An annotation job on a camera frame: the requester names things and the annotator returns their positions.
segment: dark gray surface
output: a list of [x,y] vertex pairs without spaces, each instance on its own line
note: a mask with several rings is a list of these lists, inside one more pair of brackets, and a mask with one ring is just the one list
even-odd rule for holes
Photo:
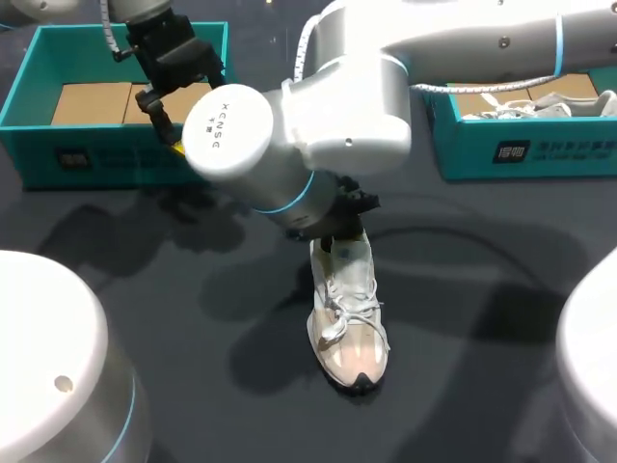
[[[96,21],[88,3],[74,20]],[[325,4],[178,9],[228,20],[239,77],[265,90],[292,73],[301,26]],[[0,36],[3,97],[31,34]],[[414,135],[404,169],[364,182],[384,205],[366,225],[392,344],[370,400],[339,396],[312,357],[307,245],[227,200],[25,195],[3,155],[0,246],[50,256],[96,291],[148,390],[154,463],[574,462],[553,333],[564,298],[617,242],[617,185],[448,185],[417,102]]]

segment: shoe tongue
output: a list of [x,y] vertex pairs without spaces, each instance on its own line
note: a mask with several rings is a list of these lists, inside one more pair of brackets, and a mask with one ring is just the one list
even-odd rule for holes
[[332,255],[336,279],[344,286],[366,287],[370,272],[370,247],[363,241],[335,241]]

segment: printed label on robot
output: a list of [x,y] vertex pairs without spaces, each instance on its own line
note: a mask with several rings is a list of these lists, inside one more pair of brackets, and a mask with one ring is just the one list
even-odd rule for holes
[[223,130],[225,129],[228,118],[228,111],[229,103],[223,103],[218,116],[212,117],[208,120],[208,126],[205,131],[206,133],[211,134],[209,136],[214,139],[212,142],[212,148],[215,150],[221,147]]

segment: white sneaker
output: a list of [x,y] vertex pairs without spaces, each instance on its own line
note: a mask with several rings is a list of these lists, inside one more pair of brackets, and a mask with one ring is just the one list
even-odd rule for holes
[[538,110],[544,110],[555,105],[568,107],[573,118],[614,118],[617,117],[617,94],[608,90],[596,98],[569,98],[551,93],[539,98],[535,105]]
[[537,107],[531,100],[522,99],[508,101],[501,104],[490,94],[481,94],[484,100],[495,108],[495,111],[488,111],[479,114],[469,114],[463,117],[465,120],[481,119],[548,119],[548,118],[570,118],[572,111],[563,101],[555,100],[551,104]]
[[308,317],[310,345],[336,383],[364,392],[381,380],[389,345],[381,322],[370,244],[334,242],[331,253],[310,242],[315,282],[314,309]]

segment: screw hole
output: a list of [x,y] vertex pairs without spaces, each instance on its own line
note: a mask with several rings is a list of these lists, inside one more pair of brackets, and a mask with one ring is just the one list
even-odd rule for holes
[[54,386],[61,393],[71,393],[73,390],[73,382],[66,376],[58,376],[54,380]]

